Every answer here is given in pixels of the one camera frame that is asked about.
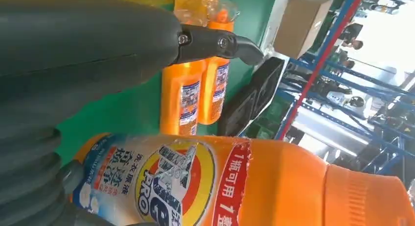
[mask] metal screw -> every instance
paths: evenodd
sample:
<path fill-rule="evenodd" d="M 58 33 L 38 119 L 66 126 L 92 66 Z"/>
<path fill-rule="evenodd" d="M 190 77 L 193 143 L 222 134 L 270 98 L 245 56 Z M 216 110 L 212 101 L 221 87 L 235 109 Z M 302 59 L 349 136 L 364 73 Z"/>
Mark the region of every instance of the metal screw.
<path fill-rule="evenodd" d="M 218 45 L 221 48 L 226 48 L 228 46 L 228 40 L 226 40 L 225 38 L 220 38 L 218 41 Z"/>
<path fill-rule="evenodd" d="M 189 41 L 189 37 L 187 35 L 185 35 L 185 34 L 179 35 L 179 44 L 180 45 L 185 44 L 188 41 Z"/>

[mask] tide logo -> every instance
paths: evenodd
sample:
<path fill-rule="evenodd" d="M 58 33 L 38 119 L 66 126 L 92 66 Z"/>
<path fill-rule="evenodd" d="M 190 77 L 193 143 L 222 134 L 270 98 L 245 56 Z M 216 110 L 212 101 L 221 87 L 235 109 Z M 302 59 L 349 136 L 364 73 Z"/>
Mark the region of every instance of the tide logo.
<path fill-rule="evenodd" d="M 209 202 L 215 164 L 207 145 L 177 141 L 162 145 L 141 168 L 136 181 L 137 209 L 145 222 L 194 225 Z"/>

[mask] cardboard box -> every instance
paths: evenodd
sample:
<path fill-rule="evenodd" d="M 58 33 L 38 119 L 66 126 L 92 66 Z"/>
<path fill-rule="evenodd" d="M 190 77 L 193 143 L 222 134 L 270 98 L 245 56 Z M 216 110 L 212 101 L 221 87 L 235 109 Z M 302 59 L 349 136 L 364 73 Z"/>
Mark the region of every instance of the cardboard box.
<path fill-rule="evenodd" d="M 312 45 L 333 0 L 288 0 L 274 41 L 276 52 L 298 59 Z"/>

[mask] blue metal shelving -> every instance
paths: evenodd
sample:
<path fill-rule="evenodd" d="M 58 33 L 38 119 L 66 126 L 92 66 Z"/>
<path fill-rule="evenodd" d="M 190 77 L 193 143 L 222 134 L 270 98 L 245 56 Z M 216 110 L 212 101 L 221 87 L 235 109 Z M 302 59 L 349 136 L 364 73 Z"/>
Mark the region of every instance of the blue metal shelving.
<path fill-rule="evenodd" d="M 390 85 L 378 79 L 364 75 L 360 72 L 348 69 L 344 66 L 338 65 L 337 63 L 326 61 L 327 55 L 325 54 L 327 53 L 327 51 L 330 51 L 331 44 L 333 43 L 333 38 L 336 38 L 336 36 L 338 36 L 339 27 L 344 27 L 344 25 L 342 25 L 345 22 L 344 19 L 349 17 L 347 14 L 349 14 L 350 11 L 353 11 L 351 9 L 355 8 L 355 4 L 357 1 L 360 2 L 360 0 L 345 0 L 345 3 L 343 4 L 340 10 L 337 20 L 330 29 L 328 37 L 326 38 L 321 50 L 317 55 L 306 53 L 308 58 L 307 61 L 290 59 L 290 63 L 313 71 L 313 75 L 320 74 L 321 76 L 338 82 L 344 86 L 354 88 L 373 97 L 380 98 L 385 102 L 385 104 L 395 103 L 400 107 L 404 108 L 405 110 L 415 113 L 415 106 L 412 103 L 405 102 L 404 100 L 406 98 L 414 101 L 414 93 L 410 93 L 408 91 L 401 89 L 400 87 Z M 330 66 L 332 68 L 338 69 L 341 72 L 341 75 L 338 76 L 326 70 L 320 70 L 324 66 Z M 365 87 L 360 84 L 351 82 L 342 77 L 342 74 L 344 73 L 364 79 L 377 86 L 380 86 L 381 88 Z M 367 160 L 367 163 L 361 168 L 361 171 L 376 174 L 388 174 L 391 168 L 396 163 L 402 161 L 404 157 L 415 158 L 415 155 L 413 153 L 410 153 L 407 150 L 405 150 L 405 144 L 407 143 L 407 141 L 412 142 L 415 140 L 415 137 L 403 133 L 394 127 L 390 127 L 386 123 L 384 124 L 382 122 L 379 122 L 378 120 L 366 119 L 362 117 L 362 115 L 354 111 L 351 111 L 347 108 L 330 102 L 327 98 L 323 98 L 315 92 L 309 92 L 308 90 L 310 89 L 314 79 L 315 77 L 311 77 L 310 81 L 307 82 L 307 85 L 304 88 L 301 88 L 296 84 L 290 83 L 289 81 L 282 79 L 281 83 L 285 84 L 287 87 L 278 88 L 277 95 L 279 95 L 287 101 L 292 102 L 292 104 L 286 116 L 283 118 L 281 122 L 280 129 L 276 134 L 275 139 L 282 139 L 284 137 L 285 133 L 287 132 L 287 128 L 291 125 L 295 113 L 297 113 L 298 106 L 300 106 L 304 109 L 314 112 L 315 114 L 318 114 L 319 116 L 324 117 L 325 119 L 339 124 L 345 129 L 348 129 L 358 135 L 367 137 L 369 140 L 372 141 L 371 144 L 376 144 L 376 147 L 379 147 L 379 154 L 376 155 L 372 160 Z M 299 99 L 293 96 L 293 94 L 296 93 L 300 95 Z M 348 115 L 348 117 L 350 117 L 351 120 L 353 120 L 357 124 L 357 126 L 353 126 L 345 121 L 341 121 L 338 118 L 335 118 L 321 111 L 321 107 L 315 108 L 307 103 L 303 103 L 304 98 L 317 100 L 322 105 L 327 104 L 331 106 L 333 109 L 342 111 L 344 114 Z M 367 124 L 370 124 L 373 127 L 367 127 L 363 125 L 362 120 L 366 120 Z"/>

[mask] black tray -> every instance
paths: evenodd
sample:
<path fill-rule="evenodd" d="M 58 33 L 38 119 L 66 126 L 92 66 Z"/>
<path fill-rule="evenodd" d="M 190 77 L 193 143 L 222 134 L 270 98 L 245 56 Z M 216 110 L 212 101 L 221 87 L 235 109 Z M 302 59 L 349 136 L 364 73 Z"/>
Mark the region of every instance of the black tray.
<path fill-rule="evenodd" d="M 218 121 L 219 136 L 237 136 L 249 123 L 255 104 L 256 89 L 245 86 L 224 105 Z"/>
<path fill-rule="evenodd" d="M 255 119 L 274 96 L 283 66 L 284 60 L 271 57 L 253 74 L 249 87 L 255 88 L 258 93 L 251 119 Z"/>

